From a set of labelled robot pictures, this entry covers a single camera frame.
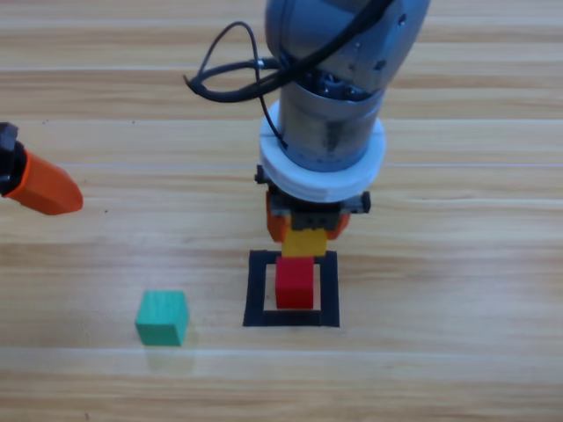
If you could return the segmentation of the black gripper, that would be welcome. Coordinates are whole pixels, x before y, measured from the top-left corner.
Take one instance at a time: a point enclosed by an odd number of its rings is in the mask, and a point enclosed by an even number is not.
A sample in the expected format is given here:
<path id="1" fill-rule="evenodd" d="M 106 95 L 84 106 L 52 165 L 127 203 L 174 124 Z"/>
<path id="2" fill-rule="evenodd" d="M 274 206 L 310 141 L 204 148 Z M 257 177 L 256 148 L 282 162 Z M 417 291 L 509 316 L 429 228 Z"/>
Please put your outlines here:
<path id="1" fill-rule="evenodd" d="M 1 195 L 44 215 L 82 209 L 83 195 L 69 174 L 34 155 L 18 140 L 18 128 L 1 123 Z"/>
<path id="2" fill-rule="evenodd" d="M 349 199 L 330 203 L 317 203 L 285 193 L 258 164 L 254 179 L 259 185 L 267 185 L 267 229 L 276 243 L 283 243 L 288 227 L 325 229 L 327 239 L 335 240 L 346 229 L 352 215 L 364 215 L 370 211 L 370 193 L 364 192 Z"/>

